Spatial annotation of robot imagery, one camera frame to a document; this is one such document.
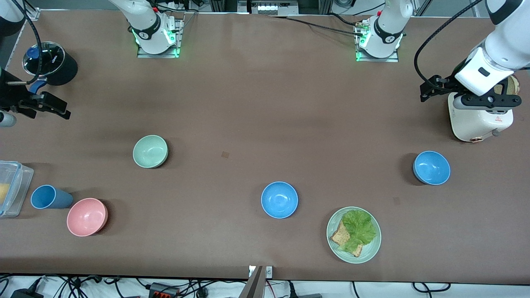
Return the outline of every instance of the bread slice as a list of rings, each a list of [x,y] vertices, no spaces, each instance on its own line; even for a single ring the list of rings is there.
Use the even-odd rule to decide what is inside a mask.
[[[342,221],[340,221],[339,227],[333,233],[333,235],[331,235],[330,239],[339,246],[345,244],[346,242],[348,242],[348,240],[350,240],[350,233],[348,232],[348,230],[346,230],[346,227],[344,226]]]
[[[361,251],[363,250],[363,246],[364,244],[359,244],[359,246],[357,247],[357,250],[355,250],[354,252],[352,252],[353,256],[355,256],[356,258],[358,258],[360,255],[361,255]]]
[[[330,239],[331,241],[335,242],[339,246],[345,244],[346,242],[348,242],[348,240],[350,240],[350,233],[348,232],[348,230],[346,230],[346,227],[344,226],[342,221],[340,221],[337,230],[333,233],[333,235],[331,235]],[[358,258],[361,255],[363,246],[364,246],[363,244],[359,244],[359,246],[357,246],[357,249],[355,251],[348,251],[348,252],[354,255],[356,258]]]

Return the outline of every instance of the lettuce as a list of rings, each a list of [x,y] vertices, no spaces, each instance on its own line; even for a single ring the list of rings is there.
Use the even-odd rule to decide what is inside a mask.
[[[376,231],[372,224],[372,217],[365,211],[346,212],[342,217],[342,223],[350,233],[350,240],[339,247],[343,251],[355,251],[359,244],[367,245],[375,238]]]

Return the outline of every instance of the white floor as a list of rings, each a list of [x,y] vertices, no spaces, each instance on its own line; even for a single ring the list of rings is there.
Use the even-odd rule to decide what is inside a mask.
[[[14,276],[10,277],[10,282],[0,297],[11,297],[14,290],[28,288],[38,278],[38,276]],[[180,285],[188,281],[182,279],[147,279],[141,278],[144,284],[159,282],[166,285]],[[37,293],[43,294],[45,298],[52,298],[63,283],[58,277],[47,277],[43,279],[37,288]],[[289,295],[289,285],[284,281],[274,281],[280,283],[273,285],[276,298]],[[309,295],[320,293],[323,298],[352,298],[355,297],[351,282],[297,282],[294,281],[297,295]],[[416,292],[410,283],[370,283],[356,282],[357,292],[360,298],[424,298],[427,294]],[[123,278],[118,282],[119,289],[124,297],[148,297],[148,290],[138,284],[134,278]],[[445,287],[444,284],[428,284],[432,290]],[[238,297],[244,284],[242,283],[215,283],[208,286],[208,297],[228,298]],[[119,298],[114,285],[107,285],[103,282],[96,284],[93,281],[86,282],[81,288],[89,298]],[[271,291],[265,289],[264,298],[272,298]],[[62,297],[67,298],[69,291],[65,290]],[[451,288],[442,293],[433,293],[433,298],[493,298],[509,297],[523,298],[530,297],[530,286],[508,286],[508,285],[470,285],[453,284]]]

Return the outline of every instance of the green plate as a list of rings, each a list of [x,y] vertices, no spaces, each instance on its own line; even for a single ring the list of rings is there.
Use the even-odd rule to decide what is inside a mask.
[[[339,227],[339,223],[342,220],[342,217],[344,216],[344,214],[351,210],[360,210],[360,211],[364,211],[370,214],[370,216],[372,217],[372,224],[374,225],[375,231],[376,231],[375,238],[372,240],[372,242],[363,246],[361,255],[358,258],[349,252],[339,250],[339,245],[331,241],[330,239],[331,236],[333,236],[333,233]],[[377,220],[375,220],[374,216],[370,212],[362,208],[359,208],[359,207],[344,207],[338,210],[337,212],[335,212],[335,214],[331,216],[330,221],[328,222],[328,227],[326,229],[326,236],[328,237],[328,244],[331,248],[331,251],[333,251],[333,253],[337,257],[339,257],[339,259],[343,260],[344,262],[351,263],[351,264],[362,264],[364,262],[370,261],[379,251],[379,247],[381,247],[381,228],[379,228],[379,224],[377,223]]]

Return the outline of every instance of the blue bowl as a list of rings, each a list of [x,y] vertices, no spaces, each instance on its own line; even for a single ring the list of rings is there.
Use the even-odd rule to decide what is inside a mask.
[[[425,184],[444,184],[451,175],[449,162],[443,155],[434,151],[420,153],[412,166],[414,175]]]
[[[273,182],[261,194],[261,207],[270,217],[289,217],[298,207],[298,194],[289,183]]]

